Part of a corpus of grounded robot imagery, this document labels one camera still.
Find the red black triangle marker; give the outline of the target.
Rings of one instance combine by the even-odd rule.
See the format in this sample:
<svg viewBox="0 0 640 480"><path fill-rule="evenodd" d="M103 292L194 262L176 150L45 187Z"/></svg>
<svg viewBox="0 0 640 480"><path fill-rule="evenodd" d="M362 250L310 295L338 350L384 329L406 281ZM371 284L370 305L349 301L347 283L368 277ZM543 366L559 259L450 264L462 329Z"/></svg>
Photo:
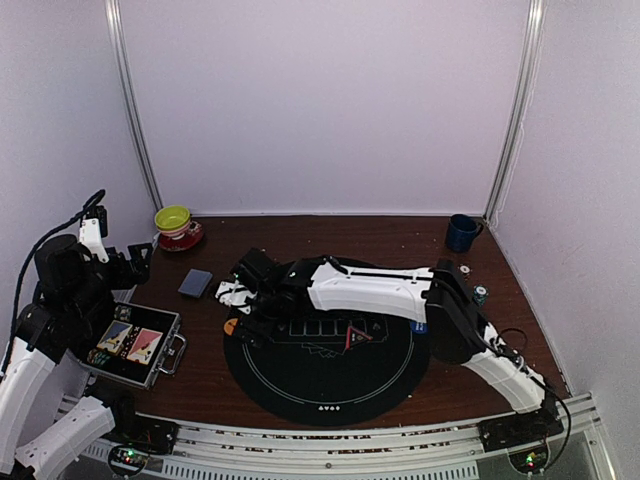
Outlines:
<svg viewBox="0 0 640 480"><path fill-rule="evenodd" d="M351 350L355 346L371 342L373 337L362 330L349 326L346 331L345 350Z"/></svg>

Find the orange round blind button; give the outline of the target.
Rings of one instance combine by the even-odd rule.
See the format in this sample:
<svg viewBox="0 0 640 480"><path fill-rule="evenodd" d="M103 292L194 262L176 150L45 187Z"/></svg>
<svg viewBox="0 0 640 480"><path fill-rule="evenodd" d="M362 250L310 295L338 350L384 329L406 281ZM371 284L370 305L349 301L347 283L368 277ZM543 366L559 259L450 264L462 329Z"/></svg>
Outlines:
<svg viewBox="0 0 640 480"><path fill-rule="evenodd" d="M238 323L238 319L237 318L230 318L228 319L223 327L224 333L228 336L232 336L234 334L234 331L237 327L237 323Z"/></svg>

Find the blue round blind button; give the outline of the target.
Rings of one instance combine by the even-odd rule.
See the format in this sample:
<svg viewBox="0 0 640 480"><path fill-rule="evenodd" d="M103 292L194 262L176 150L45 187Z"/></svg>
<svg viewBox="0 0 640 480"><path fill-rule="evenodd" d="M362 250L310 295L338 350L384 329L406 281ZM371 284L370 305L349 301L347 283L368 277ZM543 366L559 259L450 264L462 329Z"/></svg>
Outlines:
<svg viewBox="0 0 640 480"><path fill-rule="evenodd" d="M411 331L417 335L424 335L428 332L427 325L423 322L410 321L409 326Z"/></svg>

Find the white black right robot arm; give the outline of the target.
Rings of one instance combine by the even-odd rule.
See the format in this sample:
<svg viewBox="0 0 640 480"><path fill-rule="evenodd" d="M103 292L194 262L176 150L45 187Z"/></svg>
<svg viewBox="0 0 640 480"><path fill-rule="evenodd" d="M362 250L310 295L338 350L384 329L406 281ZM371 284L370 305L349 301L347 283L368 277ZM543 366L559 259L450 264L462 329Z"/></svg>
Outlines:
<svg viewBox="0 0 640 480"><path fill-rule="evenodd" d="M449 261L389 269L325 255L280 264L252 248L231 273L233 307L260 323L308 311L353 311L426 326L438 360L471 370L508 401L519 440L535 440L559 419L554 389L503 340Z"/></svg>

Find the green poker chip stack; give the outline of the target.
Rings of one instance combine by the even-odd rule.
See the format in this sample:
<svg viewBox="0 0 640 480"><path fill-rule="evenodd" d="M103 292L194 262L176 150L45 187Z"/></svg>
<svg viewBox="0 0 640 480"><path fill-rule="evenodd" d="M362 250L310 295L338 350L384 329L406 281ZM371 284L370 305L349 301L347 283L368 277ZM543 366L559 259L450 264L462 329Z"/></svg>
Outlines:
<svg viewBox="0 0 640 480"><path fill-rule="evenodd" d="M489 296L489 290L484 285L475 285L473 288L473 300L479 306L482 307Z"/></svg>

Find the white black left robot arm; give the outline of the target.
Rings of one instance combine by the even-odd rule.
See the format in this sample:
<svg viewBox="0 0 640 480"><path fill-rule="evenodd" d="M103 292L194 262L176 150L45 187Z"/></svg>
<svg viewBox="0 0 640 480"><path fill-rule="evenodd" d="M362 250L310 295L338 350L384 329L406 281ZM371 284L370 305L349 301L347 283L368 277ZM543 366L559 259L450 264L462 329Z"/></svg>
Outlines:
<svg viewBox="0 0 640 480"><path fill-rule="evenodd" d="M45 380L67 352L82 357L111 323L113 293L149 279L152 246L95 254L73 234L39 240L26 261L38 282L32 303L14 317L1 380L1 476L54 479L93 441L111 433L123 444L144 433L127 390L92 386L60 421L31 442L19 438Z"/></svg>

